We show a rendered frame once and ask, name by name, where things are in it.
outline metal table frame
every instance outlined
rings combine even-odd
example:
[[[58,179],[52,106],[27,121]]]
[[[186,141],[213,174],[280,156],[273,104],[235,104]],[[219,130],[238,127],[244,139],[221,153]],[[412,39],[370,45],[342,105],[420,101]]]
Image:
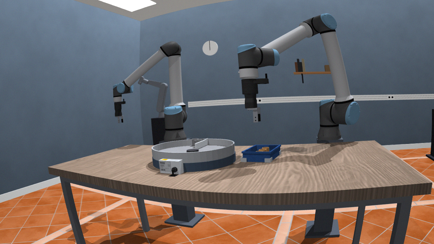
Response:
[[[337,220],[333,220],[335,208],[358,207],[352,244],[358,244],[360,241],[360,234],[362,232],[363,218],[365,215],[366,206],[394,204],[394,203],[397,203],[397,207],[395,212],[395,221],[393,223],[390,244],[404,244],[405,234],[407,232],[408,220],[410,217],[411,202],[412,202],[412,196],[407,196],[407,197],[398,197],[398,198],[371,199],[371,200],[363,200],[363,201],[347,201],[347,202],[300,204],[300,205],[215,204],[215,203],[183,201],[183,200],[142,195],[142,194],[132,193],[128,191],[121,191],[121,190],[102,187],[94,184],[84,183],[76,180],[66,179],[63,177],[60,177],[60,182],[62,184],[66,209],[68,210],[69,220],[71,221],[72,230],[74,232],[74,236],[77,244],[85,244],[85,240],[84,240],[83,232],[81,230],[79,218],[77,215],[74,198],[72,196],[71,183],[101,190],[101,191],[106,191],[106,192],[111,192],[123,196],[136,198],[138,210],[140,213],[142,229],[145,232],[150,231],[150,227],[149,227],[148,217],[146,215],[144,200],[172,204],[172,211],[173,211],[172,217],[174,218],[175,221],[179,221],[181,223],[177,225],[182,225],[182,223],[187,223],[184,226],[188,226],[188,227],[193,227],[196,223],[198,223],[203,218],[203,214],[195,214],[194,207],[227,209],[227,210],[245,210],[245,211],[290,211],[290,210],[316,209],[316,213],[318,214],[315,214],[315,221],[312,221],[310,223],[311,224],[310,227],[314,230],[316,229],[314,234],[317,233],[324,234],[324,237],[327,237],[327,235],[331,232],[334,222],[337,225]]]

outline wooden table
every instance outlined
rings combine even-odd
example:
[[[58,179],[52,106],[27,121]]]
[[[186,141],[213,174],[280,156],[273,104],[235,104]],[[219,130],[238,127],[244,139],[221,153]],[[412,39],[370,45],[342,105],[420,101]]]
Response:
[[[397,203],[391,244],[403,244],[412,196],[431,193],[432,183],[375,141],[282,145],[271,163],[240,162],[250,146],[236,146],[237,160],[224,168],[161,174],[150,145],[129,145],[49,167],[60,176],[72,229],[84,237],[71,183],[137,198],[144,231],[144,199],[172,204],[172,220],[193,227],[194,207],[252,211],[316,209],[306,237],[339,236],[335,208],[358,207],[353,243],[359,243],[365,206]]]

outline blue bin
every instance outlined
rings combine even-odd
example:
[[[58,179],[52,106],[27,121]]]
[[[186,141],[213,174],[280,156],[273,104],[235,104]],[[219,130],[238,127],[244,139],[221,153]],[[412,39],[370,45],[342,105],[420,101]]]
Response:
[[[265,162],[266,158],[272,158],[273,161],[280,154],[281,145],[254,145],[244,151],[242,151],[244,162]],[[263,147],[269,147],[269,152],[257,152]]]

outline blue joint cap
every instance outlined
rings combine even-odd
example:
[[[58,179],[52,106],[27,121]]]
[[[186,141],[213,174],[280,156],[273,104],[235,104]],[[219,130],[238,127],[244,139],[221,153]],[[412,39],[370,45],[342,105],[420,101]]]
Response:
[[[255,48],[256,46],[254,44],[245,44],[245,45],[241,45],[238,46],[238,52],[237,53],[242,53],[244,51],[250,50],[252,48]]]
[[[345,123],[347,125],[353,125],[358,121],[360,116],[360,107],[358,103],[352,102],[347,108],[347,112],[345,113]]]
[[[337,23],[335,18],[333,18],[333,16],[329,13],[323,13],[321,14],[321,20],[322,22],[325,24],[325,26],[327,26],[328,28],[334,30],[337,27]]]
[[[323,104],[326,104],[326,103],[331,102],[331,101],[333,101],[333,99],[321,100],[321,101],[319,101],[319,106],[321,107]]]
[[[164,114],[167,114],[167,115],[174,115],[174,114],[178,114],[180,112],[182,112],[181,106],[170,106],[170,107],[164,108]]]
[[[119,93],[124,93],[124,91],[125,91],[125,85],[124,85],[124,83],[119,83],[119,84],[117,84],[116,85],[116,90],[119,92]]]
[[[279,64],[280,54],[276,49],[273,49],[273,52],[274,52],[274,65],[273,66],[276,66]]]

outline clock face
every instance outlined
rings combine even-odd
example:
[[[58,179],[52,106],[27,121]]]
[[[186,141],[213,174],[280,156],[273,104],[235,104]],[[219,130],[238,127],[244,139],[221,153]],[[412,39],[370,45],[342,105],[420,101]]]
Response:
[[[202,47],[203,52],[209,56],[214,55],[217,52],[217,49],[218,49],[217,43],[213,41],[205,42],[205,44]]]

